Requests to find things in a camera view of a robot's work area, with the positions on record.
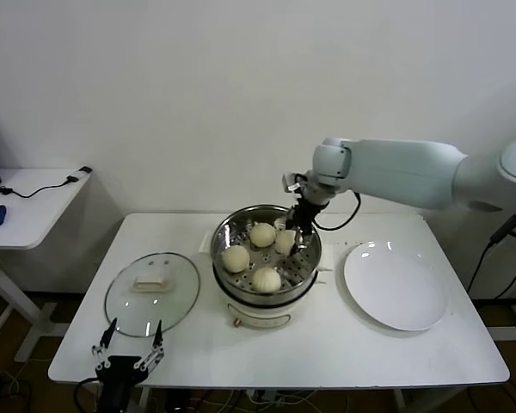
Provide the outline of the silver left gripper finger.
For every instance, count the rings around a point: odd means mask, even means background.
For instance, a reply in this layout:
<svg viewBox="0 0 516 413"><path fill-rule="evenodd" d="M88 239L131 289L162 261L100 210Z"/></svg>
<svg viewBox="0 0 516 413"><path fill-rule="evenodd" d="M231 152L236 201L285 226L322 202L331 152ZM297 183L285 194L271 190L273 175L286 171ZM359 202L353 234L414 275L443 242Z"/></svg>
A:
<svg viewBox="0 0 516 413"><path fill-rule="evenodd" d="M135 369L151 373L164 357L162 322L159 321L150 352L135 363Z"/></svg>
<svg viewBox="0 0 516 413"><path fill-rule="evenodd" d="M107 351L116 328L117 318L114 318L110 325L104 330L99 343L93 345L91 348L91 353L95 358L96 371L100 371L111 366L111 362L108 360Z"/></svg>

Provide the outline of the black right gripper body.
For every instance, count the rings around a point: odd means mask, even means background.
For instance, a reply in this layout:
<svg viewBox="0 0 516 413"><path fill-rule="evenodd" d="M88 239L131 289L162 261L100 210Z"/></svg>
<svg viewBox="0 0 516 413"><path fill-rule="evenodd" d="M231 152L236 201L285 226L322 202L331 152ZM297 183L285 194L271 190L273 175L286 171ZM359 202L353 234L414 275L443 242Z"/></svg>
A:
<svg viewBox="0 0 516 413"><path fill-rule="evenodd" d="M293 210L294 227L306 228L307 231L311 231L313 221L323 210L323 206L310 203L304 198L298 198L297 204L289 210Z"/></svg>

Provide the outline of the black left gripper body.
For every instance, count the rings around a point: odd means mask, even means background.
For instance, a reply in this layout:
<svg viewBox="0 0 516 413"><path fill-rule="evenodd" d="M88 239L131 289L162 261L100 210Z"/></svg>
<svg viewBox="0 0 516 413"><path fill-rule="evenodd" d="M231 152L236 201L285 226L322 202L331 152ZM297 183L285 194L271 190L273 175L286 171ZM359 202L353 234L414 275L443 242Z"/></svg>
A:
<svg viewBox="0 0 516 413"><path fill-rule="evenodd" d="M149 375L146 367L135 367L139 360L139 356L113 355L107 360L109 367L102 362L95 369L102 384L98 412L127 412L132 388L144 382Z"/></svg>

